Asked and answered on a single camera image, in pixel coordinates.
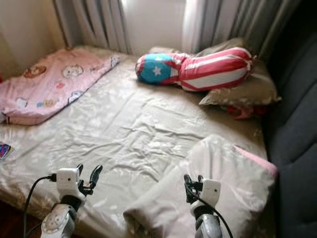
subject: white star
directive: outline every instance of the white star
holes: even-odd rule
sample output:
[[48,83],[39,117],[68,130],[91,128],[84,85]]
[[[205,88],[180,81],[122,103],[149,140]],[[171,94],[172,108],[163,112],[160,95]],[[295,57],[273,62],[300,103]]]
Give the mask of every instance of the white star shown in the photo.
[[160,75],[160,68],[155,66],[155,68],[153,69],[153,73],[155,74],[155,76]]

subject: bed frame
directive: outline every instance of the bed frame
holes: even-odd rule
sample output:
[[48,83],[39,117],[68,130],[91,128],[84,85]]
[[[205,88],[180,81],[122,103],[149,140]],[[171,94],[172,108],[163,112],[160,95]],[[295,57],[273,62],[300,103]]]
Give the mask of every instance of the bed frame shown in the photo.
[[263,120],[279,169],[277,237],[317,237],[317,1],[303,0],[268,64],[282,102]]

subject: wooden floor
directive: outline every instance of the wooden floor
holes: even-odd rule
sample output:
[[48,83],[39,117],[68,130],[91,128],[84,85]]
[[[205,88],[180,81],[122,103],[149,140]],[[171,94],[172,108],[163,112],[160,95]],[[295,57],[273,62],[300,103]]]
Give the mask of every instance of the wooden floor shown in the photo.
[[[37,225],[40,220],[35,217],[28,216],[27,231]],[[0,238],[22,238],[23,237],[23,212],[13,208],[0,201]],[[28,238],[40,238],[41,228],[38,227],[36,231]]]

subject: pink trim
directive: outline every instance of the pink trim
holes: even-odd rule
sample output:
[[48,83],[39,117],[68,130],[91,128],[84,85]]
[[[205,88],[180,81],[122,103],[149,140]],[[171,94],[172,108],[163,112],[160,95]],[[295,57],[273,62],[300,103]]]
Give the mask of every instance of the pink trim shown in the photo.
[[277,175],[277,167],[270,163],[269,161],[262,159],[261,157],[254,155],[248,151],[245,151],[243,149],[241,149],[238,146],[234,146],[236,148],[236,150],[238,152],[240,152],[242,155],[244,155],[245,157],[253,160],[254,162],[256,162],[258,165],[262,166],[263,168],[267,169],[274,177],[276,177]]

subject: bed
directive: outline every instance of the bed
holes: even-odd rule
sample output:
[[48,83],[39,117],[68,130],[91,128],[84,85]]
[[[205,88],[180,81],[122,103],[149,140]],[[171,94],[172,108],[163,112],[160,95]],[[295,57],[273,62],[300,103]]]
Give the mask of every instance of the bed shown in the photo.
[[[101,57],[113,53],[85,48]],[[23,209],[37,178],[82,163],[82,177],[88,179],[102,164],[94,194],[79,211],[76,233],[84,238],[133,237],[122,215],[126,207],[201,139],[220,134],[266,158],[259,120],[234,120],[224,111],[200,107],[200,93],[140,83],[134,71],[137,58],[119,56],[118,66],[43,124],[0,127],[1,140],[15,148],[15,156],[0,163],[2,201]],[[55,187],[52,182],[39,183],[31,214],[44,218],[58,202]]]

